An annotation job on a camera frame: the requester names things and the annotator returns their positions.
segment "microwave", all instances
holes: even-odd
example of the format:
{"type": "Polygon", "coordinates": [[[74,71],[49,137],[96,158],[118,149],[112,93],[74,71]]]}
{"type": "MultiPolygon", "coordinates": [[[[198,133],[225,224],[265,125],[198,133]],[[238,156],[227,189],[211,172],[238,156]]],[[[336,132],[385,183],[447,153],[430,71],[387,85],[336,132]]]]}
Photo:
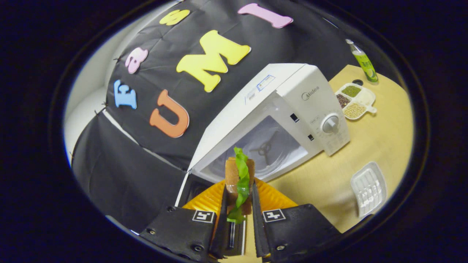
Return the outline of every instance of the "microwave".
{"type": "Polygon", "coordinates": [[[267,182],[349,141],[341,106],[318,67],[269,64],[207,126],[188,172],[217,183],[239,147],[255,161],[255,177],[267,182]]]}

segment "black cloth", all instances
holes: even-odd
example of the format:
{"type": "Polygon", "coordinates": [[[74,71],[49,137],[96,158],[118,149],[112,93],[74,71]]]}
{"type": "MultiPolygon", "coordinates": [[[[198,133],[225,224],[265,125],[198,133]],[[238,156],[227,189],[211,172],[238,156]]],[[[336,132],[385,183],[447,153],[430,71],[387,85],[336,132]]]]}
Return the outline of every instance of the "black cloth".
{"type": "MultiPolygon", "coordinates": [[[[330,80],[346,65],[358,65],[342,29],[326,21],[309,5],[286,0],[257,1],[260,7],[277,14],[290,16],[294,22],[281,29],[253,15],[240,15],[237,11],[251,3],[249,0],[186,0],[156,17],[124,49],[115,65],[108,85],[108,112],[122,128],[143,147],[165,157],[171,163],[187,169],[196,147],[209,123],[226,104],[257,73],[269,63],[307,63],[316,65],[330,80]],[[173,10],[190,10],[178,24],[160,24],[162,17],[173,10]],[[178,73],[176,66],[188,54],[204,54],[199,40],[210,30],[237,44],[249,45],[252,50],[238,64],[227,64],[227,73],[216,73],[221,82],[210,93],[201,82],[186,72],[178,73]],[[129,74],[125,60],[132,50],[140,47],[149,54],[134,74],[129,74]],[[138,107],[115,106],[114,82],[121,80],[137,94],[138,107]],[[157,106],[162,90],[188,112],[190,124],[179,138],[170,138],[149,124],[152,111],[175,124],[177,116],[166,107],[157,106]]],[[[352,32],[357,43],[366,41],[364,35],[352,32]]],[[[378,49],[366,42],[369,49],[378,49]]],[[[379,73],[390,73],[385,63],[375,64],[379,73]]]]}
{"type": "Polygon", "coordinates": [[[102,113],[81,133],[72,170],[103,214],[137,232],[165,206],[174,205],[185,177],[131,141],[102,113]]]}

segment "wooden table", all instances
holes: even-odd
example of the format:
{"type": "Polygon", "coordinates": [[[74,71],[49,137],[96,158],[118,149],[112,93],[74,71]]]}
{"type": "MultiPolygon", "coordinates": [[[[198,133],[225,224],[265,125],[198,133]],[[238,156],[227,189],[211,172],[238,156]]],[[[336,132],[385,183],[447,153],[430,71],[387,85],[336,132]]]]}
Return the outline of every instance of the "wooden table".
{"type": "MultiPolygon", "coordinates": [[[[357,223],[358,205],[350,179],[367,163],[376,162],[387,183],[387,200],[400,183],[411,155],[413,114],[407,93],[377,74],[379,84],[367,81],[360,67],[347,65],[330,85],[334,92],[355,79],[375,93],[377,113],[346,120],[351,141],[332,156],[321,152],[296,169],[268,182],[299,205],[313,204],[341,233],[357,223]]],[[[261,262],[256,257],[252,215],[247,217],[244,256],[221,262],[261,262]]]]}

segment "midea logo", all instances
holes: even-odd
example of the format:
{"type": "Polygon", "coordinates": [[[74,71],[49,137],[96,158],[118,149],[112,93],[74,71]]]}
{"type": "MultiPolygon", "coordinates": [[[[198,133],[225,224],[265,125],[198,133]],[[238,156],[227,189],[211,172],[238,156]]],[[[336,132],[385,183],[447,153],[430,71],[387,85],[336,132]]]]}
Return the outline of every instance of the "midea logo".
{"type": "Polygon", "coordinates": [[[312,94],[315,93],[315,91],[319,90],[320,88],[319,87],[316,87],[314,88],[313,90],[309,91],[309,92],[304,92],[302,93],[302,100],[306,101],[310,98],[310,96],[312,96],[312,94]]]}

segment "green bottle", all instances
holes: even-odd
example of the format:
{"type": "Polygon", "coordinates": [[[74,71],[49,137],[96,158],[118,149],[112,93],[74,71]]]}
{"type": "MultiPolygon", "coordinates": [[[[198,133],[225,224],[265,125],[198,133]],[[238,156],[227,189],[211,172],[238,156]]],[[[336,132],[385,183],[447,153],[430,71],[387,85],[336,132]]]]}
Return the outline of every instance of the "green bottle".
{"type": "Polygon", "coordinates": [[[367,57],[367,55],[362,51],[362,49],[358,48],[350,39],[346,39],[346,42],[351,46],[351,52],[361,65],[362,70],[366,74],[367,80],[370,81],[372,84],[377,85],[379,83],[379,78],[377,77],[377,73],[375,72],[374,66],[372,65],[371,61],[367,57]]]}

